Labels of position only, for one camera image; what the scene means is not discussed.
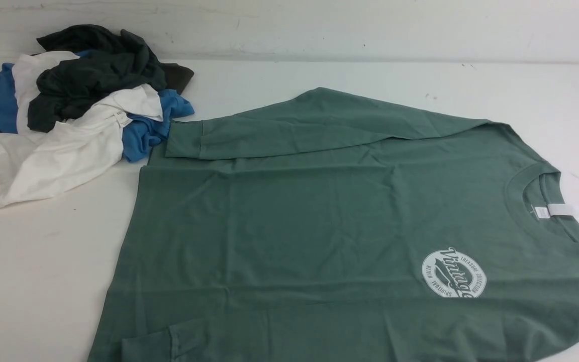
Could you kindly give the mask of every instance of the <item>shirt sleeve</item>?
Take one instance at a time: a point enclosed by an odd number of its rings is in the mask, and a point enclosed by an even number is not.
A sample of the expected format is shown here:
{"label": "shirt sleeve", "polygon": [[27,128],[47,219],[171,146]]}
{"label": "shirt sleeve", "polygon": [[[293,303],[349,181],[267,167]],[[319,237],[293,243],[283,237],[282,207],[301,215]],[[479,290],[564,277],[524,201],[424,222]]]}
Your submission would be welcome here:
{"label": "shirt sleeve", "polygon": [[219,160],[280,156],[386,138],[446,137],[487,120],[463,119],[318,88],[236,115],[171,127],[167,157]]}

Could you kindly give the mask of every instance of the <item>circular logo print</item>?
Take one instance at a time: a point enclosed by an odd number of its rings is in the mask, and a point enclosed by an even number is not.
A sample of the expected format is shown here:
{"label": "circular logo print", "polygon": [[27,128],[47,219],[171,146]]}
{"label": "circular logo print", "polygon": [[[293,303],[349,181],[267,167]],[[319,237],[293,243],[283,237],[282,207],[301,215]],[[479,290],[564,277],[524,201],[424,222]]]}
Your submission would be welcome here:
{"label": "circular logo print", "polygon": [[479,264],[453,247],[428,255],[421,273],[428,286],[446,298],[476,298],[487,286]]}

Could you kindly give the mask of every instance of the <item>white table surface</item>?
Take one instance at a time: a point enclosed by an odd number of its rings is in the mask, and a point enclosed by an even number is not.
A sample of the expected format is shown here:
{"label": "white table surface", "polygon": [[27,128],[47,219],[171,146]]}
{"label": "white table surface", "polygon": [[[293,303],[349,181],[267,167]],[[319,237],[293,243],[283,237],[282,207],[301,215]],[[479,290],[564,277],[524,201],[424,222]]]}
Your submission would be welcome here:
{"label": "white table surface", "polygon": [[[183,94],[196,109],[187,121],[323,86],[512,124],[563,172],[565,200],[579,206],[579,65],[172,61],[196,72]],[[0,210],[0,361],[85,360],[144,163]],[[579,344],[546,361],[579,362]]]}

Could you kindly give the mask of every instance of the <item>neckline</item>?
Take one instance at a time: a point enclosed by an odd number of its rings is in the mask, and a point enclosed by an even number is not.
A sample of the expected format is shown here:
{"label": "neckline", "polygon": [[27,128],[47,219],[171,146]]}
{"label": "neckline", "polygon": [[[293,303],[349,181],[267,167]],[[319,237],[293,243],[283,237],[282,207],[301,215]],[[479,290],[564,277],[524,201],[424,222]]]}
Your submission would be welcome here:
{"label": "neckline", "polygon": [[[548,231],[547,229],[544,229],[541,223],[533,220],[533,215],[529,213],[526,205],[524,204],[524,191],[529,186],[529,184],[531,184],[535,179],[541,177],[543,174],[550,173],[560,174],[560,171],[548,162],[536,162],[518,172],[506,185],[506,208],[508,209],[515,222],[517,222],[530,236],[536,240],[551,240],[553,242],[560,243],[568,250],[579,253],[579,240],[575,242],[568,236],[560,236],[558,234],[554,234],[551,231]],[[557,190],[557,192],[561,197],[561,190]],[[579,222],[577,222],[575,219],[569,223],[561,222],[561,225],[567,234],[574,234],[574,230],[572,229],[579,229]]]}

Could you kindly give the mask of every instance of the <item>shirt tag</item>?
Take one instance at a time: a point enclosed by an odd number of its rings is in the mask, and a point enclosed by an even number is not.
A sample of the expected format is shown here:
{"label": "shirt tag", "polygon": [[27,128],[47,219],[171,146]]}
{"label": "shirt tag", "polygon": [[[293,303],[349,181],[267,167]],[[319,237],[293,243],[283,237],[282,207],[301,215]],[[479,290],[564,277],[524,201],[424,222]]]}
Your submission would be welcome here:
{"label": "shirt tag", "polygon": [[118,122],[120,128],[126,127],[127,124],[131,123],[131,119],[127,116],[127,113],[124,111],[117,111],[113,113],[109,118],[115,118],[115,121]]}
{"label": "shirt tag", "polygon": [[538,219],[551,218],[551,214],[549,214],[549,209],[542,207],[535,208],[535,216],[537,216]]}
{"label": "shirt tag", "polygon": [[548,204],[547,209],[551,216],[579,216],[579,208],[568,204]]}

